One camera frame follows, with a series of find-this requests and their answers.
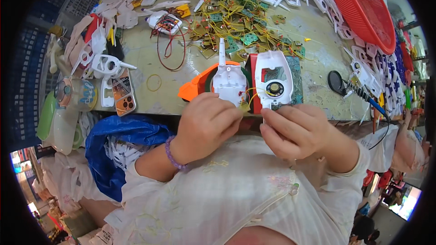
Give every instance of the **orange plastic piece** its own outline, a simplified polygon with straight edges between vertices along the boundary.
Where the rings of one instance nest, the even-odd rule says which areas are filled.
[[[194,97],[200,95],[201,93],[204,93],[206,79],[208,78],[210,72],[218,67],[218,64],[219,63],[215,63],[210,68],[206,69],[201,74],[193,78],[190,82],[182,85],[182,87],[180,87],[179,89],[179,93],[177,94],[177,96],[181,97],[184,100],[191,101],[194,99]],[[239,63],[232,61],[226,61],[225,64],[233,66],[239,65]]]

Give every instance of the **white shirt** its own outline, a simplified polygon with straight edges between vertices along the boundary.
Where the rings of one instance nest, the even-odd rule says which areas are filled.
[[[356,167],[330,174],[316,191],[261,137],[232,137],[167,183],[139,176],[122,188],[123,226],[114,244],[223,245],[242,227],[260,225],[297,245],[347,244],[369,164],[359,144]],[[297,194],[290,192],[296,188]]]

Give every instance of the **shirt button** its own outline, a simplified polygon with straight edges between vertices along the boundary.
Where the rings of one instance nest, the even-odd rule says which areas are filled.
[[[251,219],[251,222],[260,222],[262,220],[262,218],[263,218],[262,214],[254,215]]]

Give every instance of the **black wire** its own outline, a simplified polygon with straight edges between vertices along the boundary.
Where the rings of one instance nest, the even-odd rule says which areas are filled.
[[[390,123],[390,121],[388,121],[388,128],[386,129],[386,133],[384,134],[384,136],[380,139],[380,141],[379,142],[377,142],[377,144],[375,144],[375,145],[373,145],[369,150],[372,150],[372,149],[374,149],[375,148],[375,146],[377,146],[380,142],[382,142],[383,141],[383,139],[386,137],[386,135],[388,134],[388,132],[389,132],[389,126],[391,125],[391,123]]]

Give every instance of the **blue plastic bag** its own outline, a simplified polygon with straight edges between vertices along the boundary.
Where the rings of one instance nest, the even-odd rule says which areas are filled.
[[[126,183],[126,175],[106,156],[104,144],[108,135],[125,142],[151,146],[164,143],[173,133],[165,125],[142,115],[111,116],[95,124],[86,139],[85,156],[99,190],[121,202],[121,187]]]

